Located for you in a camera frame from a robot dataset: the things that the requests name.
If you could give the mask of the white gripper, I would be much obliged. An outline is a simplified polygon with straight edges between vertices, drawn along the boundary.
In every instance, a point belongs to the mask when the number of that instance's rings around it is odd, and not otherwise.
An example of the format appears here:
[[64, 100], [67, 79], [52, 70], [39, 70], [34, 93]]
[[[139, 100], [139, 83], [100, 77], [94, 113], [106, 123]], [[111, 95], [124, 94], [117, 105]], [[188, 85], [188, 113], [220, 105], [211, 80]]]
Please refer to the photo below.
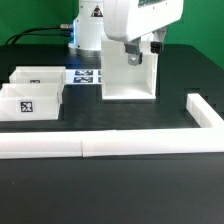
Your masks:
[[103, 0], [104, 32], [110, 40], [127, 42], [128, 63], [137, 66], [143, 58], [139, 37], [154, 31], [151, 52], [160, 54], [167, 33], [160, 28], [178, 21], [183, 6], [184, 0]]

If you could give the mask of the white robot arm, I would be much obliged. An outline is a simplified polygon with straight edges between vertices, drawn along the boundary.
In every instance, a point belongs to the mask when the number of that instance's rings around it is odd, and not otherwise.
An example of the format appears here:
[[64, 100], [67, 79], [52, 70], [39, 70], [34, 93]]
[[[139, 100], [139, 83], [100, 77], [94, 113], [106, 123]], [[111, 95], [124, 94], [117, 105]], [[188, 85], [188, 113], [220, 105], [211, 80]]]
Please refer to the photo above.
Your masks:
[[73, 20], [70, 50], [86, 57], [101, 53], [101, 35], [123, 42], [128, 63], [140, 65], [141, 37], [154, 34], [151, 52], [163, 49], [167, 27], [178, 21], [184, 0], [79, 0], [78, 16]]

